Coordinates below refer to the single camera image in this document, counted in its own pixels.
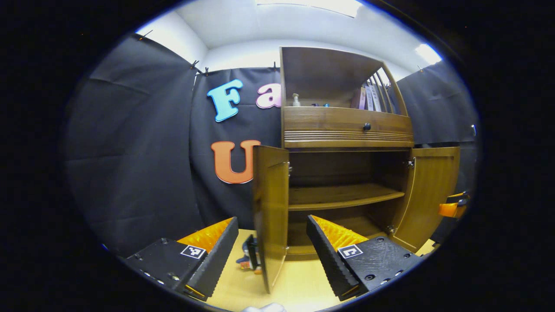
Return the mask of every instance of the white wall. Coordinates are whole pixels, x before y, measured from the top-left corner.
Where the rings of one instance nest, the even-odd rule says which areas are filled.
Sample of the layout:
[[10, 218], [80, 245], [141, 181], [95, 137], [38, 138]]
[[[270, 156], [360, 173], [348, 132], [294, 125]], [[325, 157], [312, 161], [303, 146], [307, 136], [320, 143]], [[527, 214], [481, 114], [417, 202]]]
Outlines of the white wall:
[[[239, 67], [272, 67], [274, 62], [276, 62], [276, 66], [279, 67], [280, 46], [338, 49], [379, 59], [386, 63], [387, 67], [391, 71], [391, 74], [395, 78], [395, 81], [399, 81], [400, 79], [412, 74], [412, 72], [406, 68], [357, 49], [324, 42], [288, 39], [249, 41], [211, 49], [202, 60], [202, 70], [204, 70], [204, 67], [208, 67], [211, 72]], [[385, 75], [380, 72], [380, 76], [384, 79]]]
[[204, 59], [208, 48], [175, 11], [145, 24], [135, 33], [143, 36], [151, 30], [147, 38], [172, 50], [189, 63], [199, 60], [196, 67], [204, 71]]

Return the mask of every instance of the letter f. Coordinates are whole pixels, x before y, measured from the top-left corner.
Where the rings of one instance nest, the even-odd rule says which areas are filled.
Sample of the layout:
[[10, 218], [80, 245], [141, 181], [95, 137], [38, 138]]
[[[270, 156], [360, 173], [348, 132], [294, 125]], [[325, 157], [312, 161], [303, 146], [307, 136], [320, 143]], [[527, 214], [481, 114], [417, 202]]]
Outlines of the letter f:
[[206, 95], [212, 98], [216, 106], [216, 122], [222, 122], [229, 117], [235, 116], [239, 112], [239, 108], [231, 107], [230, 102], [235, 104], [239, 103], [241, 99], [237, 89], [242, 87], [243, 82], [239, 79], [234, 79], [208, 91]]

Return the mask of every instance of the soap dispenser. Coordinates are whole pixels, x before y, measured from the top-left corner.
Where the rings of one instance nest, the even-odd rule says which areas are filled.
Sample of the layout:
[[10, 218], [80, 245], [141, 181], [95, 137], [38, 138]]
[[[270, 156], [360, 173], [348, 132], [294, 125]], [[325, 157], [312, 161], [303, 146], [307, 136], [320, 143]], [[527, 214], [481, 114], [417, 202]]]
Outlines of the soap dispenser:
[[301, 103], [299, 103], [299, 95], [296, 93], [293, 93], [293, 106], [301, 106]]

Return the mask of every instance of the cabinet door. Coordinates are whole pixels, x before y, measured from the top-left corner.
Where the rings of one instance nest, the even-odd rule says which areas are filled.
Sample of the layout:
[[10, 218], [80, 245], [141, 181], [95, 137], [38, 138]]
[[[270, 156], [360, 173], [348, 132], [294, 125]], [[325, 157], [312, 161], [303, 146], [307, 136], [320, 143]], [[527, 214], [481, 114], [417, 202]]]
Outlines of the cabinet door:
[[432, 236], [443, 218], [439, 205], [455, 191], [459, 156], [459, 147], [412, 149], [404, 209], [393, 218], [397, 244], [415, 253]]
[[289, 152], [253, 148], [254, 227], [266, 291], [271, 292], [285, 260], [287, 205], [289, 203]]

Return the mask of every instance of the beige floor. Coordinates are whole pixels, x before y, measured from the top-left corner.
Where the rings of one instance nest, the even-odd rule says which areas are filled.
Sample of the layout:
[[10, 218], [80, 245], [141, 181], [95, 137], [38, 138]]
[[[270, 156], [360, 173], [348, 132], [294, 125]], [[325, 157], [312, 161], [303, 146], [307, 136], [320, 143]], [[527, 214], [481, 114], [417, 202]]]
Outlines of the beige floor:
[[[239, 264], [235, 263], [244, 255], [242, 243], [253, 233], [251, 230], [239, 230], [214, 294], [206, 303], [236, 312], [247, 306], [261, 308], [273, 302], [283, 305], [287, 312], [312, 312], [342, 303], [333, 294], [319, 260], [286, 260], [272, 294], [267, 294], [262, 275], [256, 275], [251, 270], [241, 270]], [[433, 250], [433, 242], [430, 242], [418, 252]]]

